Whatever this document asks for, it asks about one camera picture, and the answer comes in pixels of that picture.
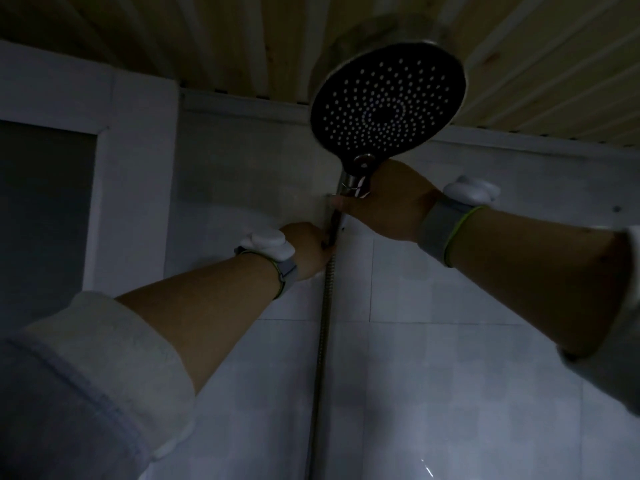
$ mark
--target white sleeve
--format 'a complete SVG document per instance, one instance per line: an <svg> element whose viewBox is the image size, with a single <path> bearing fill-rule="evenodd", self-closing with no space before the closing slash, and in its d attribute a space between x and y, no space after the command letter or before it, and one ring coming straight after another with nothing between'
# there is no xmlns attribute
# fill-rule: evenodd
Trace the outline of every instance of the white sleeve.
<svg viewBox="0 0 640 480"><path fill-rule="evenodd" d="M597 352L564 364L583 379L640 415L640 226L628 229L633 270L620 313Z"/></svg>

